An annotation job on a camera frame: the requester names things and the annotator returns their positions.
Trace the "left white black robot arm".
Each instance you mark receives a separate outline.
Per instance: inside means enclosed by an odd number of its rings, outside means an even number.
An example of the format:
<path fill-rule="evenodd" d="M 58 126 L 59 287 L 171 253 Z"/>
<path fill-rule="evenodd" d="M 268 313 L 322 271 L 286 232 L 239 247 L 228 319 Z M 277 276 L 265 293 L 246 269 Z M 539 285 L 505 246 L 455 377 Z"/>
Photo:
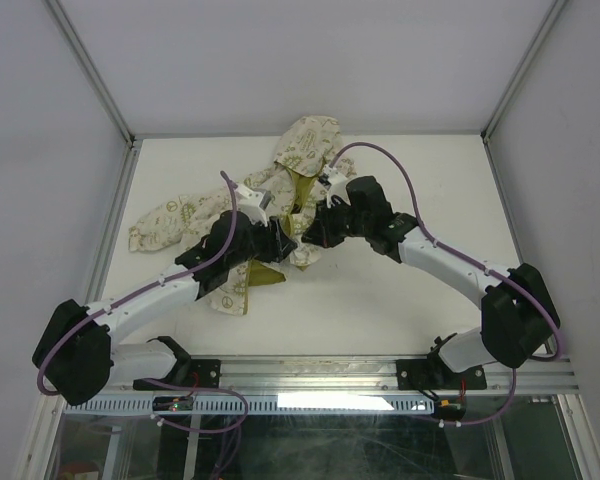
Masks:
<path fill-rule="evenodd" d="M 278 263 L 296 247 L 278 218 L 254 223 L 241 212 L 227 211 L 198 244 L 149 283 L 118 299 L 62 302 L 32 356 L 39 390 L 77 406 L 115 384 L 136 389 L 154 381 L 172 389 L 192 385 L 191 356 L 173 338 L 162 334 L 137 344 L 126 338 L 218 289 L 233 268 L 250 260 Z"/>

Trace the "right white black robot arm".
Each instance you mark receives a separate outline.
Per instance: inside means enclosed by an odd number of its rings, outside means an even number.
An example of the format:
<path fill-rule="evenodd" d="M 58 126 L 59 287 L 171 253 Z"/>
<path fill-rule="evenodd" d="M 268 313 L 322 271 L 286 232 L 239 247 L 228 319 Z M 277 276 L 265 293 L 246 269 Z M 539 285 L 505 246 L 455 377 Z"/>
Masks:
<path fill-rule="evenodd" d="M 556 308 L 540 272 L 473 261 L 428 237 L 420 221 L 392 209 L 372 176 L 346 179 L 336 171 L 319 178 L 325 199 L 316 205 L 307 244 L 334 248 L 362 238 L 378 254 L 417 268 L 459 292 L 481 313 L 478 327 L 438 337 L 406 376 L 421 389 L 459 386 L 462 376 L 491 363 L 517 369 L 560 328 Z"/>

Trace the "cream green-printed hooded jacket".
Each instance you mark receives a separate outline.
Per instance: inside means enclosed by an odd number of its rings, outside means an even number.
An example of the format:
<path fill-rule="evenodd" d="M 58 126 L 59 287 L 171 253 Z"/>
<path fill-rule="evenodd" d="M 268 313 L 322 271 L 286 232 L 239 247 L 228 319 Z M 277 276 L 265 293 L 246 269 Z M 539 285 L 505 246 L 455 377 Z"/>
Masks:
<path fill-rule="evenodd" d="M 280 263 L 249 260 L 231 269 L 227 282 L 206 297 L 211 308 L 243 316 L 248 312 L 249 288 L 284 282 L 291 267 L 304 270 L 321 258 L 316 246 L 300 241 L 314 220 L 317 203 L 326 198 L 327 190 L 318 176 L 343 146 L 337 119 L 305 116 L 280 137 L 272 165 L 244 177 L 241 182 L 247 187 L 271 194 L 266 213 L 281 219 L 284 232 L 299 242 L 298 248 Z M 173 197 L 129 228 L 128 249 L 153 252 L 177 244 L 184 252 L 208 234 L 212 223 L 229 208 L 224 187 Z"/>

